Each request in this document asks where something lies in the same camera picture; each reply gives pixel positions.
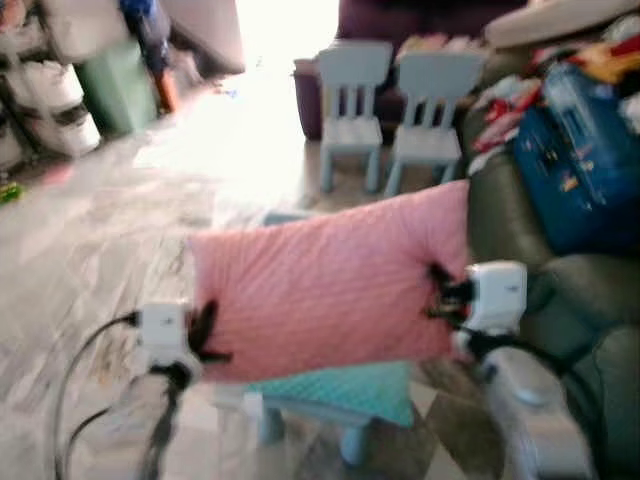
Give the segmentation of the pink quilted pillow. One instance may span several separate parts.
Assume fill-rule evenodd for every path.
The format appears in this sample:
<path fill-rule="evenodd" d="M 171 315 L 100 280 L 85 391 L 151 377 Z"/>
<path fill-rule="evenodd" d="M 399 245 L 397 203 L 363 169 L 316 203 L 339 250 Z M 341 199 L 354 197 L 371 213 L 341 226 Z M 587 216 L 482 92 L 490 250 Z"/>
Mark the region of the pink quilted pillow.
<path fill-rule="evenodd" d="M 465 180 L 333 214 L 188 239 L 197 305 L 218 307 L 206 347 L 229 356 L 215 383 L 317 369 L 425 360 L 452 351 L 426 315 L 430 270 L 470 261 Z"/>

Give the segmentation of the dark green leather sofa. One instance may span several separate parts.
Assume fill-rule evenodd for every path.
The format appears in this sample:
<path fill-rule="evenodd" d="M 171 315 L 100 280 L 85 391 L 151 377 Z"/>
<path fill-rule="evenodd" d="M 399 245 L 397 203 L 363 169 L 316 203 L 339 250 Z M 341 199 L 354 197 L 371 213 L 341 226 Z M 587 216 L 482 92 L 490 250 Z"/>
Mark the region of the dark green leather sofa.
<path fill-rule="evenodd" d="M 458 120 L 466 166 L 483 116 L 472 108 Z M 468 179 L 474 259 L 526 265 L 532 297 L 521 338 L 556 360 L 573 416 L 594 438 L 602 480 L 640 480 L 640 246 L 636 256 L 558 255 L 544 237 L 520 169 L 504 150 Z"/>

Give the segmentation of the dark purple sofa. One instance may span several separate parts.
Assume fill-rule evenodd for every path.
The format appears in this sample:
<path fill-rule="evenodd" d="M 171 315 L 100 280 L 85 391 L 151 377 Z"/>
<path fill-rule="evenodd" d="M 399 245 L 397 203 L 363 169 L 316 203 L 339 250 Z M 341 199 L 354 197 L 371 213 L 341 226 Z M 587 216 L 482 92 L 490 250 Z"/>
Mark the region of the dark purple sofa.
<path fill-rule="evenodd" d="M 333 40 L 381 41 L 398 50 L 415 35 L 483 37 L 486 24 L 530 0 L 339 0 Z M 306 140 L 323 133 L 323 95 L 314 55 L 294 60 L 298 118 Z"/>

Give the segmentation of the light blue child chair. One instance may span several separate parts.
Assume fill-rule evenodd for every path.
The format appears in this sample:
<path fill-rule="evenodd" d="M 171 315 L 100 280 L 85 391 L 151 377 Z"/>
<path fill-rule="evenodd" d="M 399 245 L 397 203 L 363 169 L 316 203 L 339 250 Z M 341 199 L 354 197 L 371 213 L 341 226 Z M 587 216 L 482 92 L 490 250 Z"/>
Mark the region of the light blue child chair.
<path fill-rule="evenodd" d="M 401 192 L 408 165 L 442 169 L 440 183 L 454 178 L 462 155 L 454 115 L 460 101 L 474 91 L 485 60 L 481 52 L 443 49 L 415 50 L 399 58 L 397 87 L 404 97 L 404 111 L 390 151 L 385 196 Z"/>
<path fill-rule="evenodd" d="M 371 40 L 339 40 L 317 52 L 315 68 L 329 106 L 321 134 L 320 191 L 333 191 L 335 157 L 343 155 L 364 156 L 365 189 L 370 195 L 378 191 L 383 133 L 374 108 L 392 55 L 388 42 Z"/>

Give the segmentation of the light blue plastic stool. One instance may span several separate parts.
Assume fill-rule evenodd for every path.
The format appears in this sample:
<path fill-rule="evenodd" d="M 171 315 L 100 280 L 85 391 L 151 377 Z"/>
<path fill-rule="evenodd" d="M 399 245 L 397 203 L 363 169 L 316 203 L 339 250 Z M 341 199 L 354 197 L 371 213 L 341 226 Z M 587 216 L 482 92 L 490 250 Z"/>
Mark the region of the light blue plastic stool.
<path fill-rule="evenodd" d="M 314 419 L 330 422 L 342 429 L 339 449 L 340 457 L 349 466 L 364 462 L 367 451 L 367 433 L 374 416 L 348 407 L 315 401 L 315 399 L 294 399 L 284 396 L 265 396 L 259 392 L 243 394 L 243 408 L 255 417 L 259 425 L 259 440 L 262 444 L 278 443 L 284 438 L 285 424 L 283 410 L 293 410 Z"/>

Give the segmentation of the red and white clothes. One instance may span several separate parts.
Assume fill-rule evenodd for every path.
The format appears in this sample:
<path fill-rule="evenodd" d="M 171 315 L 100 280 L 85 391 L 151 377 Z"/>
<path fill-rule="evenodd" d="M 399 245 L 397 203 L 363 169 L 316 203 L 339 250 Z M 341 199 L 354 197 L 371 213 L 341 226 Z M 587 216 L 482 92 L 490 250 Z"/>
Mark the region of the red and white clothes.
<path fill-rule="evenodd" d="M 538 77 L 507 76 L 481 93 L 480 108 L 484 114 L 484 128 L 470 141 L 472 159 L 467 173 L 483 169 L 489 157 L 500 154 L 518 132 L 525 111 L 541 97 L 543 79 Z"/>

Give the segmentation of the blue suitcase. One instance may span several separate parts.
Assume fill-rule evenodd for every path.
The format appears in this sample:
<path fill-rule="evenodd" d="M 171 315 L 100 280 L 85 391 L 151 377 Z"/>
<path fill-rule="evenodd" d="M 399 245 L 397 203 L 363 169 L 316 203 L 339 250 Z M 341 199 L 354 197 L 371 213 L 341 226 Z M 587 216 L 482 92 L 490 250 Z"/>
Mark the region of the blue suitcase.
<path fill-rule="evenodd" d="M 550 65 L 509 148 L 554 252 L 639 253 L 639 137 L 611 86 Z"/>

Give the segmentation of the green plastic bin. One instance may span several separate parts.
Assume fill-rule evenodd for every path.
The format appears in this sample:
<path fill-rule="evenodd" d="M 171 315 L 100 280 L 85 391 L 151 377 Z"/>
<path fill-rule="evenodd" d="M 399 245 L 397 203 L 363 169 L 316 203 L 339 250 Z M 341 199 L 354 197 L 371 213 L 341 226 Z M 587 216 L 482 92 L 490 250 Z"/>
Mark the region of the green plastic bin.
<path fill-rule="evenodd" d="M 133 40 L 106 47 L 76 64 L 84 105 L 104 136 L 127 136 L 156 122 L 154 83 Z"/>

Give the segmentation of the white storage containers shelf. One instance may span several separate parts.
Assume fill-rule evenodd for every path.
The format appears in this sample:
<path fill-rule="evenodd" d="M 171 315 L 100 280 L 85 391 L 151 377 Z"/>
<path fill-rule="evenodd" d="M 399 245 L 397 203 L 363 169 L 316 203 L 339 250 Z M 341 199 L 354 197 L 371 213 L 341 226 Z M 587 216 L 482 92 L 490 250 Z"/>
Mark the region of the white storage containers shelf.
<path fill-rule="evenodd" d="M 101 145 L 76 68 L 59 58 L 40 18 L 0 27 L 0 106 L 32 154 L 78 157 Z"/>

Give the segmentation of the yellow and red toy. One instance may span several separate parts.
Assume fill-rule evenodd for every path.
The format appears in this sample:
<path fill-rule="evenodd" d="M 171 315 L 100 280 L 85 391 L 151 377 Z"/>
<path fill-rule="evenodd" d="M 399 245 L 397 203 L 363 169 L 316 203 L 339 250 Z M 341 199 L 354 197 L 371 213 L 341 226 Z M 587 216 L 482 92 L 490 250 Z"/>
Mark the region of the yellow and red toy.
<path fill-rule="evenodd" d="M 595 81 L 618 84 L 631 73 L 640 72 L 640 35 L 540 47 L 532 54 L 532 67 L 538 70 L 557 61 L 575 65 Z"/>

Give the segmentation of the beige flat cushion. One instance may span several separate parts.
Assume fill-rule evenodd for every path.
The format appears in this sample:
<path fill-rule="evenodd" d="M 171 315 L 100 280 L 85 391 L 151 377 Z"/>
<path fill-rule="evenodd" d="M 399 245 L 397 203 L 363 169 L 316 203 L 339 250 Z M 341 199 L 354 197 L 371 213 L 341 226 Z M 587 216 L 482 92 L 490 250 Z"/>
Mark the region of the beige flat cushion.
<path fill-rule="evenodd" d="M 639 4 L 640 0 L 530 0 L 486 24 L 483 35 L 494 49 L 544 44 L 607 26 L 636 12 Z"/>

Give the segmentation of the blue and orange toy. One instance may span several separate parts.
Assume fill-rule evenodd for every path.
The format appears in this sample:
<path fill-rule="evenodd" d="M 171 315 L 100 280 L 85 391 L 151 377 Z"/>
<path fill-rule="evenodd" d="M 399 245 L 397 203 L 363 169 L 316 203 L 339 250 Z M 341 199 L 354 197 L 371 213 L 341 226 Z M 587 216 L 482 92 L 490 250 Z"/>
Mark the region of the blue and orange toy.
<path fill-rule="evenodd" d="M 180 96 L 170 69 L 169 37 L 172 20 L 160 0 L 116 0 L 125 27 L 140 45 L 143 64 L 154 83 L 161 109 L 177 113 Z"/>

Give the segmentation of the grey padded cushion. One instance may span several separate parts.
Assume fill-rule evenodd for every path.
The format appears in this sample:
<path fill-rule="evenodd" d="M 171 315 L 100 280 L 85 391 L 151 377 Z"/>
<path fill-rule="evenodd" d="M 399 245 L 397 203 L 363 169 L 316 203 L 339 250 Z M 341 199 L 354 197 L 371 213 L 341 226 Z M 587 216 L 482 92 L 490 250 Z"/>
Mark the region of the grey padded cushion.
<path fill-rule="evenodd" d="M 180 44 L 195 52 L 202 73 L 246 72 L 238 0 L 159 0 L 159 4 Z"/>

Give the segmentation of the white bag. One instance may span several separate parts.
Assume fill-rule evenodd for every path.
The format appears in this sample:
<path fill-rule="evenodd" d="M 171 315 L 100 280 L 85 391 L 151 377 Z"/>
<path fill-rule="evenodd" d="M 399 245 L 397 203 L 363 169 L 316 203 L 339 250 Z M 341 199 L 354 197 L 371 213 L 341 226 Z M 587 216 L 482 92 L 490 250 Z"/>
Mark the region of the white bag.
<path fill-rule="evenodd" d="M 38 0 L 52 49 L 68 63 L 93 58 L 131 35 L 118 0 Z"/>

